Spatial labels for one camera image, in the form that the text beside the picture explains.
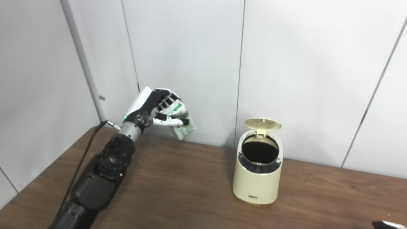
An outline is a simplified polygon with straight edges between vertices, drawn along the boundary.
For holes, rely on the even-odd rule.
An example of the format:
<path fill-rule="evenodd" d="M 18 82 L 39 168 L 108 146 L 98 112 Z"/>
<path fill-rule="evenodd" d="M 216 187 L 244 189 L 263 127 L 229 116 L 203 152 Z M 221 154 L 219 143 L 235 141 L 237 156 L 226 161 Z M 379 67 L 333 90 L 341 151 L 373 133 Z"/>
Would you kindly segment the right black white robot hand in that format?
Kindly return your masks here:
<path fill-rule="evenodd" d="M 406 226 L 389 221 L 372 221 L 374 229 L 406 229 Z"/>

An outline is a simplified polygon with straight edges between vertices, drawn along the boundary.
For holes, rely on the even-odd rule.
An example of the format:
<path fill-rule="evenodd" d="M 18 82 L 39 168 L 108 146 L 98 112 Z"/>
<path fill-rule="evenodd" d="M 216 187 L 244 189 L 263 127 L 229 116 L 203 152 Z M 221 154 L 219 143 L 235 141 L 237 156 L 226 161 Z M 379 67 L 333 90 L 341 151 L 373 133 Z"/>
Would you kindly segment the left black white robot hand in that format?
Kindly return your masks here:
<path fill-rule="evenodd" d="M 132 123 L 141 129 L 151 125 L 188 126 L 188 118 L 163 113 L 177 101 L 181 101 L 180 97 L 170 89 L 144 87 L 126 112 L 123 123 Z"/>

